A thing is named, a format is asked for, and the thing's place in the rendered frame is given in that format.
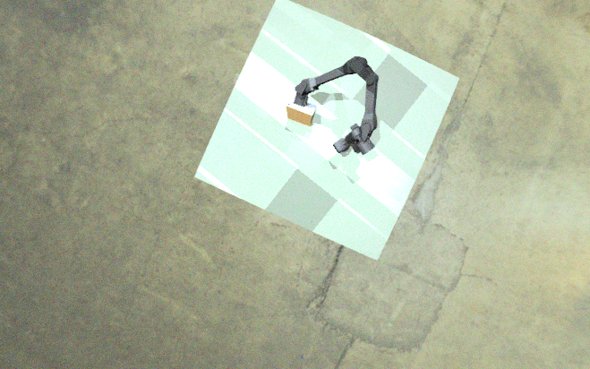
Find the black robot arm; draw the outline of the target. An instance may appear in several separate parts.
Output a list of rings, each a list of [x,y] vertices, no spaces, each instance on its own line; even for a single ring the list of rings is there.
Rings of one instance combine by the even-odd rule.
[[[367,60],[361,56],[353,56],[345,62],[344,65],[331,70],[327,73],[320,74],[317,77],[303,79],[300,84],[295,86],[294,104],[305,107],[308,102],[309,93],[320,90],[319,87],[326,82],[349,74],[357,74],[366,81],[365,91],[365,112],[361,122],[361,127],[357,123],[350,126],[352,132],[348,135],[354,143],[354,152],[361,152],[362,155],[375,148],[369,138],[372,137],[373,131],[377,128],[377,116],[375,113],[376,99],[378,92],[378,75],[368,65]],[[356,141],[356,142],[355,142]]]

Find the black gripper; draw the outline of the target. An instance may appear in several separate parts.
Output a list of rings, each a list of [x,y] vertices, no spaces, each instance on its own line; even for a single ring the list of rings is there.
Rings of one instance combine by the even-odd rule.
[[[342,139],[340,139],[340,140],[338,140],[338,141],[336,141],[336,142],[333,143],[333,146],[334,146],[334,148],[336,149],[336,151],[338,153],[340,153],[343,150],[345,150],[346,148],[348,148],[348,144],[350,144],[350,143],[353,144],[354,143],[353,141],[351,141],[349,139],[348,135],[349,135],[349,133],[345,136],[345,139],[344,140],[342,138]]]

